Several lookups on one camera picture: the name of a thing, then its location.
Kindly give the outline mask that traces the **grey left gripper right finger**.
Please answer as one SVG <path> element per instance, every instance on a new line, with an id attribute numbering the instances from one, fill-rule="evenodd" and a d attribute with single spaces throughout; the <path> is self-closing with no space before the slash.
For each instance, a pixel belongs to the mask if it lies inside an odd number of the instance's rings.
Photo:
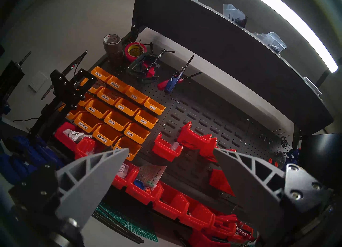
<path id="1" fill-rule="evenodd" d="M 214 156 L 261 242 L 280 245 L 285 235 L 285 172 L 264 159 L 226 149 L 214 148 Z"/>

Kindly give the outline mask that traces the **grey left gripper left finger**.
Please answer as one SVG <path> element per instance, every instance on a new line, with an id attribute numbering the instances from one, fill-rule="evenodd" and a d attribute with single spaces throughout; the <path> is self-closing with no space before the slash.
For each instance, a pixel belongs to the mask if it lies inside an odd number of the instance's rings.
<path id="1" fill-rule="evenodd" d="M 74 219 L 83 228 L 108 192 L 129 149 L 110 150 L 79 158 L 56 172 L 62 194 L 58 219 Z"/>

